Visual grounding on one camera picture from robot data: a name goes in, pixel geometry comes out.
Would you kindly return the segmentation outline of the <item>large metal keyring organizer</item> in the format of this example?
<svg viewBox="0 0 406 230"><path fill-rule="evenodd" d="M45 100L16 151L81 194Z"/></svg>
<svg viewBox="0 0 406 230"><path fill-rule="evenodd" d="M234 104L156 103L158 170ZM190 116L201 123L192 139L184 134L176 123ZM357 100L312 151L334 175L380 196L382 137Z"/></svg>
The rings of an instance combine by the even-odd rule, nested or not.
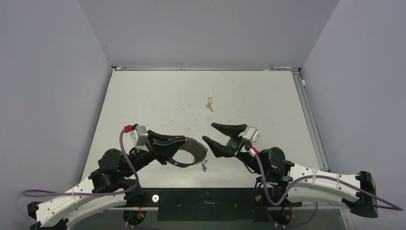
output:
<svg viewBox="0 0 406 230"><path fill-rule="evenodd" d="M195 139L186 138L173 156L168 159L168 163L179 168L187 168L206 161L207 152L208 149L203 144Z"/></svg>

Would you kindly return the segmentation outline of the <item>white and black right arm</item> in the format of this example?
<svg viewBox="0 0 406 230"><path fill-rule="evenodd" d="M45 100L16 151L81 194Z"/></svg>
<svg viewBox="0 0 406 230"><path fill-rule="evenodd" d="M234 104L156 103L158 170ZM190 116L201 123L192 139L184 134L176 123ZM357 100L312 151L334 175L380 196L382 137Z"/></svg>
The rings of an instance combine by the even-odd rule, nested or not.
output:
<svg viewBox="0 0 406 230"><path fill-rule="evenodd" d="M287 160L278 147L255 148L259 132L254 127L219 123L211 126L229 137L226 145L202 137L214 156L236 158L251 173L258 174L263 185L260 195L271 206L312 202L347 208L360 217L378 217L376 185L370 172L335 174L305 167Z"/></svg>

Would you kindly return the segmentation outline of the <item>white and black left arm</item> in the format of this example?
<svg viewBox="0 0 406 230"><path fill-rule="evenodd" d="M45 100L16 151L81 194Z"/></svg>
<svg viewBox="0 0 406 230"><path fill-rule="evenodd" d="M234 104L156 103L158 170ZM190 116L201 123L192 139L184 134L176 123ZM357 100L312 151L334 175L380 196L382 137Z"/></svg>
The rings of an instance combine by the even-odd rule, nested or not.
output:
<svg viewBox="0 0 406 230"><path fill-rule="evenodd" d="M166 165L190 139L141 130L130 153L125 151L124 135L135 132L138 125L125 126L119 134L119 149L109 149L98 160L98 169L78 184L59 193L28 189L26 197L49 197L46 202L31 202L28 215L35 220L31 230L67 230L88 216L111 207L137 206L143 192L138 172L153 161Z"/></svg>

